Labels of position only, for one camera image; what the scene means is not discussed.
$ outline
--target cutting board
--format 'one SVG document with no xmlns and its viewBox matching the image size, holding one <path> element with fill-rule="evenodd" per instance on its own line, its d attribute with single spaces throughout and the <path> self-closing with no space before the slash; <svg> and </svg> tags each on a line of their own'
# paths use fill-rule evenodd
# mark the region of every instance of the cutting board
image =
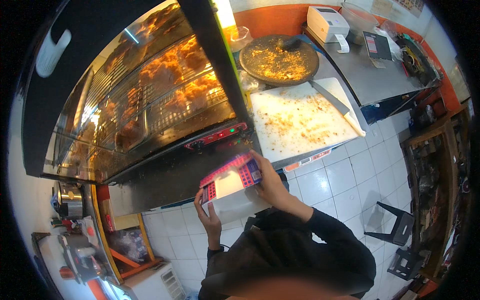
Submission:
<svg viewBox="0 0 480 300">
<path fill-rule="evenodd" d="M 351 110 L 336 78 L 315 80 Z M 276 162 L 358 137 L 340 112 L 310 83 L 250 95 L 253 122 L 264 157 Z"/>
</svg>

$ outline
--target receipt printer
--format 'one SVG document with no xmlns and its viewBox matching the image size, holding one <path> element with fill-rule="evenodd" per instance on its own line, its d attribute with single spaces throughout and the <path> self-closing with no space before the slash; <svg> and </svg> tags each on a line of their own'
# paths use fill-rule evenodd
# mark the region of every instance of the receipt printer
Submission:
<svg viewBox="0 0 480 300">
<path fill-rule="evenodd" d="M 347 37 L 350 26 L 333 8 L 325 6 L 309 6 L 307 25 L 325 43 L 338 42 L 335 34 Z"/>
</svg>

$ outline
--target black sweater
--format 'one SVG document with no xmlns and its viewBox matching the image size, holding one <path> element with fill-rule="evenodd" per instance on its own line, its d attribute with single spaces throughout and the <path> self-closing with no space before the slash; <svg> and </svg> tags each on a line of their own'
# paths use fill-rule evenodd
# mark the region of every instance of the black sweater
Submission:
<svg viewBox="0 0 480 300">
<path fill-rule="evenodd" d="M 314 209 L 311 219 L 302 223 L 293 215 L 276 211 L 259 219 L 255 226 L 259 230 L 244 231 L 228 252 L 223 247 L 208 250 L 200 300 L 229 297 L 215 292 L 221 290 L 219 274 L 237 272 L 236 278 L 249 277 L 245 272 L 258 274 L 260 269 L 308 273 L 359 299 L 373 286 L 376 267 L 372 253 L 337 219 Z M 312 232 L 326 244 L 313 241 Z"/>
</svg>

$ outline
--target pressure cooker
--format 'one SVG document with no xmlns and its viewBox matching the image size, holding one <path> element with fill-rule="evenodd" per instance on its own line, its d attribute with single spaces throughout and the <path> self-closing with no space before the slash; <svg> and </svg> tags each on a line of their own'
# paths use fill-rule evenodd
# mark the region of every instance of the pressure cooker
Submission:
<svg viewBox="0 0 480 300">
<path fill-rule="evenodd" d="M 52 188 L 52 205 L 64 220 L 83 218 L 83 201 L 80 187 L 74 183 L 57 181 Z"/>
</svg>

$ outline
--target dark round tray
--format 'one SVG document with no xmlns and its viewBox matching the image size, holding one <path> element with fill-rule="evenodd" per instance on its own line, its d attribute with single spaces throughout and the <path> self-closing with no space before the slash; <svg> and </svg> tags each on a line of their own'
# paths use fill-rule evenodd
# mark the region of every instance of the dark round tray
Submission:
<svg viewBox="0 0 480 300">
<path fill-rule="evenodd" d="M 303 56 L 304 66 L 306 67 L 306 76 L 301 79 L 275 79 L 264 75 L 264 69 L 261 65 L 265 65 L 264 56 L 255 55 L 252 53 L 259 49 L 269 49 L 271 52 L 277 52 L 276 44 L 279 39 L 288 40 L 291 36 L 287 35 L 269 35 L 256 38 L 249 44 L 247 44 L 242 50 L 240 50 L 240 64 L 242 68 L 253 78 L 274 86 L 293 86 L 302 84 L 313 79 L 313 76 L 317 73 L 319 60 L 317 52 L 304 41 L 300 40 L 300 46 L 292 51 L 299 51 Z M 289 62 L 283 61 L 281 56 L 274 58 L 275 64 L 285 65 L 288 67 Z"/>
</svg>

